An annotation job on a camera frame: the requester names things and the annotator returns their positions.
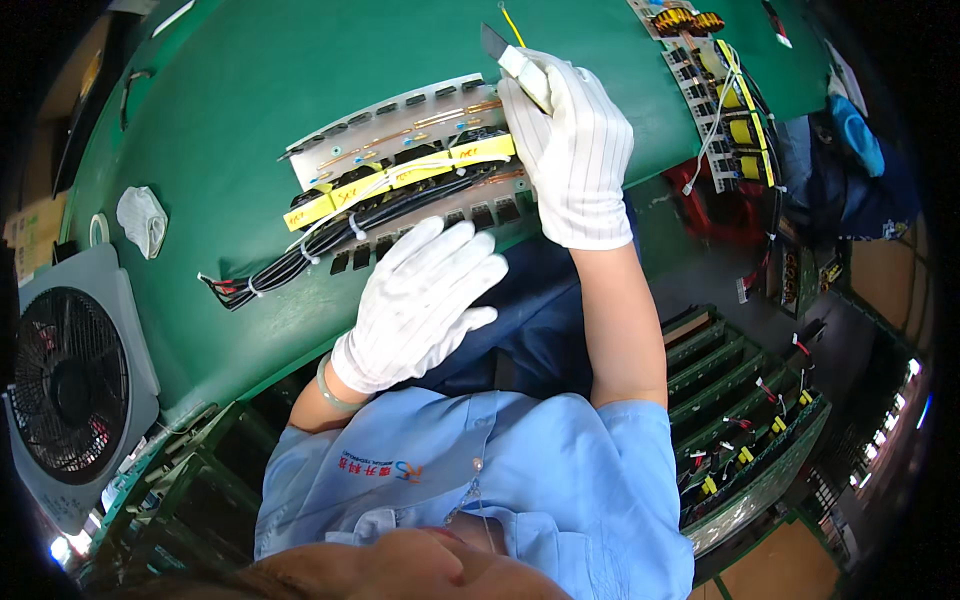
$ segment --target white cloth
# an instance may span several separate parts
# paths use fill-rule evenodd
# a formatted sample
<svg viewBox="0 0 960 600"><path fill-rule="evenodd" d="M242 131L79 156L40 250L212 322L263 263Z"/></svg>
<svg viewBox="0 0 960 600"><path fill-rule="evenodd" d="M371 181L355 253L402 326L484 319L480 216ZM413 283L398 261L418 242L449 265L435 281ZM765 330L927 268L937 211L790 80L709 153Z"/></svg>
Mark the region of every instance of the white cloth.
<svg viewBox="0 0 960 600"><path fill-rule="evenodd" d="M507 274L493 246L471 221L447 231L441 217L421 221L377 260L356 325L333 346L334 372L372 394L442 363L468 331L496 319L492 306L468 308Z"/></svg>
<svg viewBox="0 0 960 600"><path fill-rule="evenodd" d="M566 248L611 250L633 235L623 174L634 130L584 68L520 48L547 76L553 117L504 75L498 86L516 153L537 190L543 234Z"/></svg>
<svg viewBox="0 0 960 600"><path fill-rule="evenodd" d="M144 258L156 258L167 233L167 213L149 187L127 188L117 203L117 223Z"/></svg>

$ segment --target green workbench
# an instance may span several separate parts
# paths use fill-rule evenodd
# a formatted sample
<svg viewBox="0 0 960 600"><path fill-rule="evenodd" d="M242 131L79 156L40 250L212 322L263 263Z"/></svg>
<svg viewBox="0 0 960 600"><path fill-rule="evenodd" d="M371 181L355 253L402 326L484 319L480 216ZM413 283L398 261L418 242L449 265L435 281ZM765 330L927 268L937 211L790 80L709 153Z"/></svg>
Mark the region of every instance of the green workbench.
<svg viewBox="0 0 960 600"><path fill-rule="evenodd" d="M793 50L775 41L758 1L697 2L726 20L718 36L739 51L780 119L821 108L826 90L827 55L794 2L776 3ZM181 4L160 2L140 31ZM624 0L512 0L508 8L531 47L591 69L626 114L636 138L628 186L696 154L700 140L662 47ZM242 273L296 238L280 217L300 189L290 165L275 162L288 144L408 89L477 71L498 79L480 48L480 21L509 33L494 0L197 0L159 36L145 36L128 69L155 75L133 84L125 132L122 83L113 90L61 238L85 248L91 216L108 216L162 388L161 422L176 426L211 402L252 397L352 326L370 269L328 279L328 257L236 313L196 274ZM116 223L130 185L149 185L170 218L149 262Z"/></svg>

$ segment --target cardboard box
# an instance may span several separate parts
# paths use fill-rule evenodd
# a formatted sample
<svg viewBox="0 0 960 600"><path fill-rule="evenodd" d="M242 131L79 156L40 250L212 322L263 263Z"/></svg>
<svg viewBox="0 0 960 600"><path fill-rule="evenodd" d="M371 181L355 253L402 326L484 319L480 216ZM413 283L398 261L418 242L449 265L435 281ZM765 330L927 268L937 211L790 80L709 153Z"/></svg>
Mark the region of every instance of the cardboard box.
<svg viewBox="0 0 960 600"><path fill-rule="evenodd" d="M54 242L60 239L60 222L67 192L60 192L53 200L35 201L7 219L3 237L16 252L16 278L24 283L34 271L48 265L53 259Z"/></svg>

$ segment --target yellow wire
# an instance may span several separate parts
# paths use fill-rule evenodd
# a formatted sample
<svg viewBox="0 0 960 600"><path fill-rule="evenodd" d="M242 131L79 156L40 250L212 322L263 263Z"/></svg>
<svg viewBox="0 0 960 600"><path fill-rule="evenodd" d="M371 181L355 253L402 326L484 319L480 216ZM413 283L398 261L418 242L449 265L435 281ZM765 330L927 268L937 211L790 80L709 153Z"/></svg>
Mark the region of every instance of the yellow wire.
<svg viewBox="0 0 960 600"><path fill-rule="evenodd" d="M520 37L520 32L516 30L516 25L514 25L513 19L511 19L510 15L507 13L507 7L503 6L503 2L498 2L496 6L499 7L499 9L503 12L503 16L507 19L507 24L510 25L510 29L514 30L516 41L520 42L520 47L526 48L527 45L523 43L523 38Z"/></svg>

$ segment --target hair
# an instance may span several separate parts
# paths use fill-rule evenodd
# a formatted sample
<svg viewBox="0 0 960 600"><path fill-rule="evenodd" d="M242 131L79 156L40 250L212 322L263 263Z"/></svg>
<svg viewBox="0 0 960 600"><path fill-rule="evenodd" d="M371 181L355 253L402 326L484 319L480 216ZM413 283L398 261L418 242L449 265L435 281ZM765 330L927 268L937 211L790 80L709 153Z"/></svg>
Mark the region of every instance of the hair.
<svg viewBox="0 0 960 600"><path fill-rule="evenodd" d="M318 596L315 590L307 592L296 581L270 569L254 565L233 573L210 569L170 571L156 575L150 571L125 577L122 585L113 589L93 590L98 600L154 600L183 598L186 600L221 600L240 598L319 598L334 600L336 596Z"/></svg>

